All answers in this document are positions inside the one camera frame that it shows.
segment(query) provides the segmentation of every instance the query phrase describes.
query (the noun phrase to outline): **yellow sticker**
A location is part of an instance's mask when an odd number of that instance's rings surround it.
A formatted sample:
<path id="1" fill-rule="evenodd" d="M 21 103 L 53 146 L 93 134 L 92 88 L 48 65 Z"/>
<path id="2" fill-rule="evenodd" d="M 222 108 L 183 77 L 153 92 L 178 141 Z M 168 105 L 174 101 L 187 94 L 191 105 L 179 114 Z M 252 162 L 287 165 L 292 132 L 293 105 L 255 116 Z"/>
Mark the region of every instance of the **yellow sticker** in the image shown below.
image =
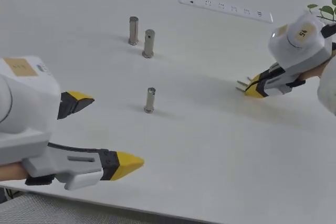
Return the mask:
<path id="1" fill-rule="evenodd" d="M 281 35 L 283 35 L 284 33 L 287 32 L 287 27 L 288 25 L 284 25 L 278 28 L 278 32 L 277 32 L 277 37 L 280 37 Z"/>
<path id="2" fill-rule="evenodd" d="M 36 71 L 23 58 L 4 58 L 13 73 L 18 77 L 37 76 Z"/>
<path id="3" fill-rule="evenodd" d="M 311 34 L 315 32 L 316 28 L 312 23 L 306 22 L 303 23 L 301 29 L 296 34 L 295 38 L 300 42 L 305 42 Z"/>

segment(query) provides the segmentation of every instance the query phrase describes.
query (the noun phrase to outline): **silver cylindrical post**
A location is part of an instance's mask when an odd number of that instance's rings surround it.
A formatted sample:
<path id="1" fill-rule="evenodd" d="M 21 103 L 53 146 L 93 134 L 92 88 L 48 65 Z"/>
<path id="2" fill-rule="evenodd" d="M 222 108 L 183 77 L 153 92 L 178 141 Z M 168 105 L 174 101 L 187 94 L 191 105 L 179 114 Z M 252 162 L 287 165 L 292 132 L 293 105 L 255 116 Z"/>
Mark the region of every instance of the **silver cylindrical post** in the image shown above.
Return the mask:
<path id="1" fill-rule="evenodd" d="M 155 88 L 148 88 L 147 90 L 147 100 L 144 110 L 146 113 L 152 113 L 154 111 L 154 97 L 155 97 Z"/>
<path id="2" fill-rule="evenodd" d="M 154 38 L 155 32 L 152 29 L 146 30 L 145 33 L 145 47 L 143 49 L 142 55 L 145 58 L 152 58 L 154 55 L 153 48 L 154 48 Z"/>
<path id="3" fill-rule="evenodd" d="M 137 17 L 130 17 L 130 38 L 128 43 L 132 46 L 138 44 L 138 23 L 139 19 Z"/>

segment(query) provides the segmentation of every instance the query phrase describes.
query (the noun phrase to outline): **table surface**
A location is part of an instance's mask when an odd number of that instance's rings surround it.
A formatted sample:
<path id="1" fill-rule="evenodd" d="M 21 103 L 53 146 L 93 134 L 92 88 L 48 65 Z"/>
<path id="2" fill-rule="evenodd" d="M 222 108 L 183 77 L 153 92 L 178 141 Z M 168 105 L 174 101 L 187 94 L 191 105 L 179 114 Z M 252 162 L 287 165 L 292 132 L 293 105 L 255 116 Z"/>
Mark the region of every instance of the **table surface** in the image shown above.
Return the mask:
<path id="1" fill-rule="evenodd" d="M 63 90 L 95 103 L 59 122 L 52 142 L 126 151 L 145 166 L 116 182 L 31 190 L 96 204 L 226 224 L 331 223 L 335 119 L 318 80 L 286 96 L 244 97 L 235 80 L 268 68 L 271 30 L 304 8 L 287 0 L 228 0 L 271 11 L 265 24 L 178 0 L 0 0 L 0 56 L 40 56 Z M 129 17 L 139 45 L 128 45 Z M 152 59 L 144 31 L 156 32 Z M 157 90 L 155 112 L 143 106 Z"/>

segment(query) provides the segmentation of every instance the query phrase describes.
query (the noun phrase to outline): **power outlet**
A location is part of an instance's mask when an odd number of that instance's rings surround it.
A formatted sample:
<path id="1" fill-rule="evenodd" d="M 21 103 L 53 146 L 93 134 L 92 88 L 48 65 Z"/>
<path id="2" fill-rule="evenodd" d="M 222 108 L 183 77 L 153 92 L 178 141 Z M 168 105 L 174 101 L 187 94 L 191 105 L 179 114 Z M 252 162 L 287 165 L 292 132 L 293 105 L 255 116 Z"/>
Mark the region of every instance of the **power outlet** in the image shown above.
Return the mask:
<path id="1" fill-rule="evenodd" d="M 272 14 L 260 10 L 252 10 L 250 8 L 241 8 L 237 5 L 226 4 L 217 0 L 178 0 L 181 4 L 191 5 L 198 8 L 214 10 L 216 12 L 231 14 L 244 18 L 251 18 L 261 22 L 273 23 Z"/>

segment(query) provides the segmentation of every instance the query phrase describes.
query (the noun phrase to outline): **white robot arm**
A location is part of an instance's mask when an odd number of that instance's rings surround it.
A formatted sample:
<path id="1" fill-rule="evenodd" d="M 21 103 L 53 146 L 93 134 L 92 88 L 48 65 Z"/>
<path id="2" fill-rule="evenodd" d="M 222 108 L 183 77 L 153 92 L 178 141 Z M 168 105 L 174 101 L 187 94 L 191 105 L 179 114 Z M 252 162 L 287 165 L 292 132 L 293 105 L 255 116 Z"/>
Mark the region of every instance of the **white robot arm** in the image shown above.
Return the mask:
<path id="1" fill-rule="evenodd" d="M 299 76 L 326 62 L 336 44 L 331 36 L 336 25 L 324 25 L 314 15 L 307 13 L 294 23 L 275 29 L 268 44 L 276 63 L 243 85 L 245 95 L 264 98 L 286 94 L 294 87 L 305 84 Z"/>
<path id="2" fill-rule="evenodd" d="M 67 190 L 140 168 L 143 159 L 131 154 L 49 142 L 58 119 L 92 102 L 79 92 L 61 93 L 38 57 L 0 59 L 0 165 L 21 162 L 27 185 L 48 185 L 56 178 Z"/>

